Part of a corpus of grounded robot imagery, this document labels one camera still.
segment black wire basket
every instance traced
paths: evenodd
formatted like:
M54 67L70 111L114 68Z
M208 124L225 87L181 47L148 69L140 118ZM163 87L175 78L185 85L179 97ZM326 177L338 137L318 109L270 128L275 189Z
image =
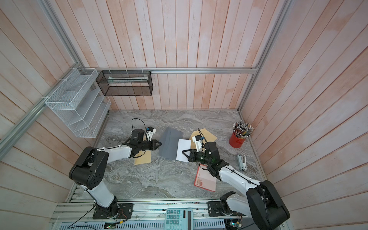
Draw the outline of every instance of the black wire basket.
M150 71L103 70L96 82L105 96L152 96Z

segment pencil holder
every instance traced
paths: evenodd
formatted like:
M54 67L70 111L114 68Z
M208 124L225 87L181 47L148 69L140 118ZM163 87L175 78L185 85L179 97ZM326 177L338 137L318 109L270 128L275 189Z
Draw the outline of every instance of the pencil holder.
M241 145L244 143L245 139L239 139L235 136L235 134L231 134L229 144L234 148L240 148Z

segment red booklet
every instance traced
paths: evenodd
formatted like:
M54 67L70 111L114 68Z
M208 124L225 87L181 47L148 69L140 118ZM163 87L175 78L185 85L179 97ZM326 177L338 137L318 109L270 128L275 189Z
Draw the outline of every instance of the red booklet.
M207 166L199 164L197 175L195 176L194 186L216 192L216 178L212 176L206 169Z

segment wooden wall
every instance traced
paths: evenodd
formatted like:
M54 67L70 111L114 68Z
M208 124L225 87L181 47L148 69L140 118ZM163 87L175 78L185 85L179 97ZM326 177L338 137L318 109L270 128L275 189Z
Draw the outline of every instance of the wooden wall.
M36 0L0 1L0 138L74 65ZM44 229L93 140L76 138L49 109L0 162L0 223Z
M295 229L368 229L368 1L296 1L241 111Z
M88 67L252 67L284 0L50 0ZM112 109L238 108L251 75L153 74Z

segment wire mesh basket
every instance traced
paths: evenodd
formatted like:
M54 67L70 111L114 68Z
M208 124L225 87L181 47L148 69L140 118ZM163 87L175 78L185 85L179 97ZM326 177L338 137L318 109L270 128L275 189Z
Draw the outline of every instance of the wire mesh basket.
M76 68L51 94L46 104L51 109L75 110L97 77L96 69Z
M96 137L111 105L99 88L90 90L96 77L96 69L75 69L46 101L76 137Z
M96 79L105 96L151 96L150 71L103 70Z

